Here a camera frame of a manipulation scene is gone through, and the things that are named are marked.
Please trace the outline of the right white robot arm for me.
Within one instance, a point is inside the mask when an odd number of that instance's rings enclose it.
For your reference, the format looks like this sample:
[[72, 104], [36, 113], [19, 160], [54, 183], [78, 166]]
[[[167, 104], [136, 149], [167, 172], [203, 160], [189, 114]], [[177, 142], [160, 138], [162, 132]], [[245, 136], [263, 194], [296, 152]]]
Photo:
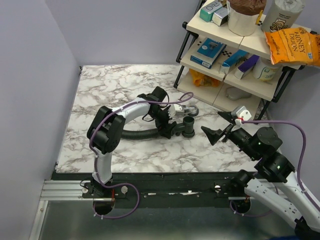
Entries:
[[294, 228], [294, 233], [300, 240], [318, 240], [320, 202], [301, 180], [301, 164], [307, 144], [304, 130], [297, 124], [278, 121], [279, 124], [297, 128], [301, 133], [301, 153], [298, 167], [294, 167], [278, 151], [283, 142], [272, 127], [261, 127], [254, 135], [243, 129], [243, 125], [246, 124], [262, 124], [261, 120], [251, 120], [251, 115], [244, 106], [231, 112], [220, 111], [218, 114], [229, 124], [225, 129], [218, 130], [201, 127], [210, 144], [231, 141], [252, 161], [257, 162], [254, 167], [257, 174], [273, 184], [285, 197], [268, 189], [255, 174], [243, 169], [237, 172], [226, 186], [220, 188], [220, 193], [230, 194], [233, 197], [241, 195], [253, 197]]

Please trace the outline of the clear plastic pipe fitting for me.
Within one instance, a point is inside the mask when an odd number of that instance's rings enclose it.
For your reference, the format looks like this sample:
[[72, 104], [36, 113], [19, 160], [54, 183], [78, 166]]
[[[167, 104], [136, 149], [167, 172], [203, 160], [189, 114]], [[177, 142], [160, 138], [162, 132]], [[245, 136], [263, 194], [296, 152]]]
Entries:
[[199, 108], [196, 105], [184, 105], [184, 113], [190, 117], [196, 117], [199, 115]]

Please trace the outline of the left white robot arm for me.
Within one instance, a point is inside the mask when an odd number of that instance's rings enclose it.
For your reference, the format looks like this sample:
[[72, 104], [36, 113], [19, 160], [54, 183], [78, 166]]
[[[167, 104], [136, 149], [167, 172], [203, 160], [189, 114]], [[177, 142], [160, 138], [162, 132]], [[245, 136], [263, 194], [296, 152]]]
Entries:
[[108, 183], [112, 179], [112, 154], [122, 138], [124, 126], [138, 117], [149, 115], [155, 120], [157, 132], [161, 137], [170, 139], [183, 131], [184, 125], [170, 122], [169, 108], [162, 109], [160, 104], [167, 93], [156, 87], [152, 93], [140, 94], [133, 101], [116, 107], [102, 106], [98, 109], [88, 131], [89, 148], [95, 153], [93, 191], [101, 198], [111, 191]]

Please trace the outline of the grey T pipe fitting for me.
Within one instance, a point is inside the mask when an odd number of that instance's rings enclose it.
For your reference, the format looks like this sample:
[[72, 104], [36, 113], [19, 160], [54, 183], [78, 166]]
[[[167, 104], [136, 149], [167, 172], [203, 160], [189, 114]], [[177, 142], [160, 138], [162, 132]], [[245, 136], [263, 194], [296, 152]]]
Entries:
[[173, 128], [173, 134], [176, 136], [182, 134], [185, 138], [192, 138], [195, 135], [194, 123], [195, 119], [192, 116], [185, 116], [182, 123]]

